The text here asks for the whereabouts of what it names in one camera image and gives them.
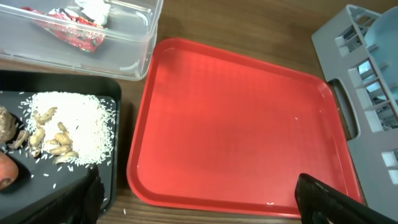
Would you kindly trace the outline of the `red candy wrapper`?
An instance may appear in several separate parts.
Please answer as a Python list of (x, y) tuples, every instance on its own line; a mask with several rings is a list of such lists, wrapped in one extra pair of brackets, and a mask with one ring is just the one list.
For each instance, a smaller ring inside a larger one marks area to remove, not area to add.
[[(43, 14), (45, 16), (54, 17), (64, 21), (70, 21), (81, 25), (87, 25), (104, 29), (104, 26), (94, 23), (91, 19), (87, 19), (84, 16), (64, 8), (55, 8), (50, 12), (44, 13), (32, 9), (31, 7), (22, 7), (21, 9), (30, 11), (36, 14)], [(84, 31), (73, 27), (67, 27), (64, 25), (57, 25), (51, 22), (36, 22), (38, 26), (46, 30), (47, 32), (54, 35), (58, 40), (66, 42), (84, 52), (94, 53), (97, 48), (104, 42), (105, 35), (96, 32)]]

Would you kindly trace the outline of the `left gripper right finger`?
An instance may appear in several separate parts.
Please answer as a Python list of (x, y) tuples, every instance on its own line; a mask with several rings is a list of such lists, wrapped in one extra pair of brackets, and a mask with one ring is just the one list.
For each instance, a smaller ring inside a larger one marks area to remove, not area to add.
[(305, 173), (298, 177), (295, 200), (302, 224), (397, 224)]

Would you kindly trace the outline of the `ginger root piece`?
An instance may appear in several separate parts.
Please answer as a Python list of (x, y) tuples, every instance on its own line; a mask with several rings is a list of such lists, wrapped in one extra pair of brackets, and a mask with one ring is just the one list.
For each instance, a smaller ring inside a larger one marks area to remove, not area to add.
[(4, 143), (11, 140), (16, 134), (16, 118), (1, 106), (1, 123), (0, 123), (0, 142)]

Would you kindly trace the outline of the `orange carrot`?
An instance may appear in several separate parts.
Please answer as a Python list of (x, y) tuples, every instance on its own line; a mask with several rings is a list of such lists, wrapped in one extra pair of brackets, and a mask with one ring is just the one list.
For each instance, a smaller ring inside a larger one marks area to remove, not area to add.
[(18, 177), (19, 168), (17, 164), (5, 153), (0, 155), (0, 184), (1, 190), (10, 186)]

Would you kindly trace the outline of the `light blue plate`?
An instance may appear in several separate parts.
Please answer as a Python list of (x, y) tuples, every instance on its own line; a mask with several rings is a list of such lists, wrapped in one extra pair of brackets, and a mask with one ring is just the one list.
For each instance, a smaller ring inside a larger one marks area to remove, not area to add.
[(397, 6), (376, 19), (364, 37), (385, 82), (397, 101)]

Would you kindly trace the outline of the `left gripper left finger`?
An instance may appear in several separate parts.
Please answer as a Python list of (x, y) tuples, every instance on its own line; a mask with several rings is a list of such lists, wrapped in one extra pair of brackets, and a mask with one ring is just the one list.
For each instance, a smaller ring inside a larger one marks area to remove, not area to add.
[(98, 166), (84, 177), (43, 199), (30, 208), (1, 219), (7, 224), (96, 223), (104, 200), (104, 185)]

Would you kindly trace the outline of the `white tissue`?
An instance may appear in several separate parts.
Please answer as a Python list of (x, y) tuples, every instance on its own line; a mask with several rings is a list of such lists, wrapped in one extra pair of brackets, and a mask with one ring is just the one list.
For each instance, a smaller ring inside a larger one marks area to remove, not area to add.
[(111, 5), (104, 0), (75, 0), (82, 13), (93, 20), (95, 24), (105, 26), (108, 21)]

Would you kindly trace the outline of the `rice food leftovers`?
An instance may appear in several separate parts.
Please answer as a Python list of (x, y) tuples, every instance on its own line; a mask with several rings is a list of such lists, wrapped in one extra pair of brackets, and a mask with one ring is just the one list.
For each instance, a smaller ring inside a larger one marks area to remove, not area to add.
[(27, 137), (16, 151), (36, 161), (76, 166), (110, 163), (116, 137), (116, 100), (110, 96), (19, 92), (7, 109)]

